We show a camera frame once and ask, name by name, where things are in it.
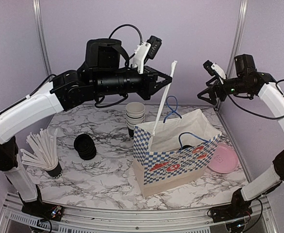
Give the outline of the checkered paper takeout bag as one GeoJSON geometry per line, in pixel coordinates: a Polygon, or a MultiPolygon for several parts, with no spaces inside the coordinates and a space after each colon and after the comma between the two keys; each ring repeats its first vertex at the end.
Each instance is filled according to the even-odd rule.
{"type": "Polygon", "coordinates": [[[217,148],[222,132],[201,109],[159,121],[150,151],[155,121],[135,125],[133,169],[144,197],[167,191],[201,177],[217,148]],[[179,150],[184,145],[190,148],[179,150]]]}

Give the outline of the black plastic cup lid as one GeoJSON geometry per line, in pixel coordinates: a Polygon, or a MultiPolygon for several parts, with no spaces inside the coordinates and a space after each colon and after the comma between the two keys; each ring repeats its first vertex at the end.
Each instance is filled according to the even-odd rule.
{"type": "Polygon", "coordinates": [[[179,150],[184,150],[184,149],[190,148],[190,147],[192,147],[192,145],[184,145],[179,150]]]}

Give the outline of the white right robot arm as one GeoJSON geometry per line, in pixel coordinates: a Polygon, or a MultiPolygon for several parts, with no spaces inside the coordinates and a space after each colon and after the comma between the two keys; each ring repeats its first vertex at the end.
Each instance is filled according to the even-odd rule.
{"type": "Polygon", "coordinates": [[[239,94],[243,94],[246,99],[258,97],[269,109],[271,116],[247,110],[235,100],[232,103],[246,113],[265,121],[274,121],[276,128],[269,130],[271,135],[260,133],[264,137],[256,143],[260,150],[266,149],[268,143],[272,149],[281,146],[274,153],[275,158],[266,171],[234,192],[227,213],[231,217],[238,217],[252,200],[276,189],[284,181],[284,91],[280,88],[284,79],[276,80],[270,73],[258,71],[253,56],[249,54],[236,56],[234,64],[236,77],[228,78],[217,63],[205,61],[203,67],[212,78],[206,83],[207,88],[198,93],[198,98],[216,105],[218,101],[223,102],[226,98],[232,99],[239,94]]]}

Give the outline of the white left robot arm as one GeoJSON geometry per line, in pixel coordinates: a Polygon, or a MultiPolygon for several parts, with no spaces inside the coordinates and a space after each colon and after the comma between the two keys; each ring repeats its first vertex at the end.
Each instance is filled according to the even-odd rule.
{"type": "Polygon", "coordinates": [[[86,101],[100,107],[108,95],[125,100],[130,93],[143,100],[172,82],[172,78],[146,65],[157,54],[161,39],[151,36],[129,57],[121,41],[111,38],[89,40],[85,61],[77,70],[68,70],[46,79],[34,92],[0,111],[0,171],[29,203],[37,216],[44,216],[48,206],[41,200],[38,187],[24,167],[17,162],[15,135],[32,124],[54,114],[73,109],[86,101]]]}

